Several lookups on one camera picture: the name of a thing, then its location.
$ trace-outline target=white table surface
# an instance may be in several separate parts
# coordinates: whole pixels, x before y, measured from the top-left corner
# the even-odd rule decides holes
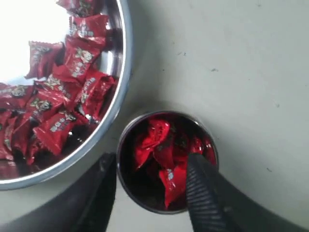
[[[137,110],[172,106],[211,130],[220,172],[229,181],[309,229],[309,1],[129,0],[129,5],[135,65],[119,117],[96,150],[60,176],[0,192],[0,221],[49,201],[102,151],[114,151]],[[147,212],[118,185],[108,231],[124,229],[192,231],[187,213]]]

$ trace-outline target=bowl rim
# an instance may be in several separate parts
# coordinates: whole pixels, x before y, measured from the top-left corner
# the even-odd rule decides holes
[[[123,63],[119,75],[119,85],[115,91],[115,95],[111,105],[101,120],[97,128],[92,132],[88,139],[82,143],[75,151],[65,157],[56,164],[39,171],[34,174],[14,178],[0,180],[0,190],[12,190],[29,187],[62,173],[82,157],[84,157],[97,142],[102,138],[105,132],[110,128],[111,124],[117,117],[121,104],[128,90],[129,80],[131,76],[132,56],[133,56],[133,32],[130,10],[127,0],[115,0],[120,15],[123,37]]]
[[[152,111],[152,112],[147,112],[144,114],[141,114],[139,116],[137,116],[136,118],[134,118],[133,120],[131,120],[126,127],[124,128],[123,132],[120,135],[119,138],[119,143],[118,143],[118,147],[117,147],[117,152],[116,152],[116,162],[117,162],[117,175],[118,178],[120,180],[120,183],[122,185],[122,187],[124,188],[124,190],[126,191],[127,195],[140,207],[153,212],[153,213],[157,213],[157,214],[162,214],[162,215],[174,215],[174,214],[179,214],[179,213],[183,213],[186,212],[188,210],[188,207],[184,208],[184,209],[180,209],[180,210],[158,210],[158,209],[153,209],[151,207],[149,207],[148,205],[142,203],[140,200],[138,200],[133,194],[132,192],[129,190],[129,188],[127,187],[122,173],[120,171],[121,168],[121,162],[120,162],[120,155],[122,152],[122,147],[124,144],[124,141],[126,139],[126,137],[128,136],[128,134],[139,124],[141,123],[143,120],[151,117],[151,116],[157,116],[157,115],[167,115],[167,114],[175,114],[175,115],[179,115],[179,116],[183,116],[186,119],[191,120],[192,122],[194,122],[199,128],[201,128],[203,130],[203,132],[208,135],[208,137],[211,140],[211,143],[213,144],[213,148],[215,151],[215,157],[216,157],[216,168],[219,169],[219,159],[218,159],[218,152],[217,152],[217,147],[216,144],[214,143],[214,139],[213,137],[210,135],[209,130],[207,130],[203,124],[198,121],[195,117],[192,117],[190,115],[188,115],[187,113],[183,113],[181,111],[174,111],[174,110],[158,110],[158,111]]]

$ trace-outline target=cup rim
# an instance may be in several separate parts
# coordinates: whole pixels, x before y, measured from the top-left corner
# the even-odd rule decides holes
[[[124,128],[123,132],[121,133],[120,135],[120,139],[119,139],[119,143],[118,143],[118,146],[117,146],[117,153],[116,153],[116,162],[117,162],[117,175],[118,175],[118,178],[120,180],[120,183],[122,185],[122,187],[124,188],[124,190],[126,191],[127,195],[137,204],[139,205],[140,207],[150,211],[150,212],[153,212],[153,213],[157,213],[157,214],[163,214],[163,215],[174,215],[174,214],[179,214],[179,213],[182,213],[182,212],[186,212],[188,210],[188,207],[184,208],[184,209],[180,209],[180,210],[158,210],[158,209],[153,209],[152,207],[149,207],[148,205],[142,203],[140,200],[138,200],[133,194],[132,192],[129,190],[129,188],[127,187],[123,177],[122,177],[122,173],[120,171],[120,167],[121,167],[121,164],[120,164],[120,154],[121,154],[121,151],[122,151],[122,147],[123,147],[123,144],[124,144],[124,141],[126,139],[126,137],[128,136],[128,134],[140,123],[142,122],[143,120],[151,117],[151,116],[157,116],[157,115],[168,115],[168,114],[175,114],[175,115],[178,115],[178,116],[182,116],[192,122],[194,122],[199,128],[201,128],[203,130],[203,132],[210,138],[211,140],[211,143],[213,145],[213,149],[214,149],[214,152],[215,152],[215,158],[216,158],[216,168],[219,169],[219,159],[218,159],[218,152],[217,152],[217,148],[216,148],[216,145],[214,143],[214,139],[212,138],[212,136],[210,135],[210,133],[207,131],[207,129],[203,126],[202,123],[200,123],[196,118],[186,114],[186,113],[183,113],[183,112],[180,112],[180,111],[174,111],[174,110],[159,110],[159,111],[152,111],[152,112],[147,112],[147,113],[144,113],[144,114],[141,114],[139,116],[137,116],[136,118],[134,118],[133,120],[131,120],[127,125],[126,127]]]

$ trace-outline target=metal bowl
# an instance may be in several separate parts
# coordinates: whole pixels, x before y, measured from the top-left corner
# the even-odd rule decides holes
[[[16,9],[14,3],[4,4],[6,9]],[[62,41],[69,31],[69,15],[54,1],[28,0],[19,4],[15,15],[18,20],[9,20],[7,36],[1,41],[3,56],[0,82],[7,84],[32,84],[33,80],[23,78],[29,70],[28,41],[55,43]],[[118,86],[110,106],[96,128],[73,136],[71,145],[63,151],[62,160],[44,161],[44,169],[32,171],[16,162],[19,176],[12,179],[0,179],[0,190],[28,187],[63,172],[80,158],[85,156],[105,134],[116,118],[128,89],[132,63],[132,24],[126,0],[104,0],[102,13],[110,17],[108,27],[113,31],[113,46],[108,52],[102,52],[100,70],[118,78]],[[12,15],[4,12],[0,19],[8,21]]]
[[[171,116],[177,117],[181,120],[181,123],[187,132],[191,132],[199,137],[205,135],[209,137],[215,150],[217,161],[216,168],[219,167],[217,150],[209,131],[206,130],[205,127],[194,117],[178,111],[164,110],[145,113],[129,122],[124,129],[120,137],[116,160],[118,177],[126,193],[135,203],[148,211],[168,215],[181,213],[187,210],[186,199],[180,199],[176,203],[171,204],[169,209],[166,209],[164,206],[163,185],[162,187],[160,187],[160,185],[154,185],[153,181],[150,180],[143,171],[138,175],[133,171],[134,141],[136,136],[147,128],[146,120],[154,116],[159,118],[167,118]]]

